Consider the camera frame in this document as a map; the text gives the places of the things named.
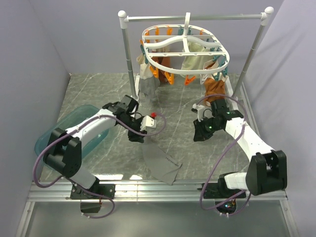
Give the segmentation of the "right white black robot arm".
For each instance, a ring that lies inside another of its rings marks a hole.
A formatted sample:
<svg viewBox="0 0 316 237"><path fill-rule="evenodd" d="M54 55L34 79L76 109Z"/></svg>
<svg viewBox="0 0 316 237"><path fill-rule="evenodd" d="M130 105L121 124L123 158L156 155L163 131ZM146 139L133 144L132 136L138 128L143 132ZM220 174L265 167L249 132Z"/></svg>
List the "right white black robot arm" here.
<svg viewBox="0 0 316 237"><path fill-rule="evenodd" d="M212 116L205 116L208 109L194 104L194 141L210 139L216 131L223 130L231 135L249 160L246 172L230 172L219 176L217 183L206 186L204 198L229 198L245 190L257 196L287 187L287 157L279 150L267 145L248 125L239 110L230 110L225 99L212 101Z"/></svg>

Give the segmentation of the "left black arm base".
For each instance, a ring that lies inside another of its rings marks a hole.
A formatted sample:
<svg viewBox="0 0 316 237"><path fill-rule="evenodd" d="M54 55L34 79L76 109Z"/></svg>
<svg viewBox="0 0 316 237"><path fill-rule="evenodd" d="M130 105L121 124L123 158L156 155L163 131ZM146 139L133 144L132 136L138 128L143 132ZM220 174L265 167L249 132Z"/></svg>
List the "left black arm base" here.
<svg viewBox="0 0 316 237"><path fill-rule="evenodd" d="M97 214L101 210L102 202L108 200L112 203L113 212L115 204L113 199L115 197L115 184L94 184L90 189L86 190L79 185L73 185L70 200L80 201L80 211L83 215Z"/></svg>

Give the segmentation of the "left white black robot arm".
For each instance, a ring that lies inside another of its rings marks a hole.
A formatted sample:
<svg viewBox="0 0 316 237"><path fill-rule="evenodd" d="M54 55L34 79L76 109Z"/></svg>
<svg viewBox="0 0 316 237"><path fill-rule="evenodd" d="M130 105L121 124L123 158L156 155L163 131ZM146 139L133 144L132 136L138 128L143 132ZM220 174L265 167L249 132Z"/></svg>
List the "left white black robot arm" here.
<svg viewBox="0 0 316 237"><path fill-rule="evenodd" d="M80 185L87 198L97 197L100 192L99 179L82 166L83 148L118 124L129 127L129 141L143 143L144 137L139 135L146 134L141 131L143 117L136 119L133 116L138 107L135 99L125 95L121 101L104 105L96 114L71 128L56 128L50 135L43 162Z"/></svg>

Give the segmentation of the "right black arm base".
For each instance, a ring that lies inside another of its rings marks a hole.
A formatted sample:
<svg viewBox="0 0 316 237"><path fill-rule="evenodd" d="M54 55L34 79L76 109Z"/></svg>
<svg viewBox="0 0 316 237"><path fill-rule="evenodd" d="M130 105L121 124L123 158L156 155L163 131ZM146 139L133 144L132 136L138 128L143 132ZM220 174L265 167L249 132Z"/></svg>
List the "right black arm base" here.
<svg viewBox="0 0 316 237"><path fill-rule="evenodd" d="M239 193L241 190L239 189L228 189L226 187L226 184L220 184L218 181L217 183L208 183L206 186L206 189L203 193L204 199L227 199L237 193ZM237 198L246 198L246 193L242 193L239 196L233 198L232 200L229 200L225 204L217 207L217 211L219 211L220 214L233 214L237 210Z"/></svg>

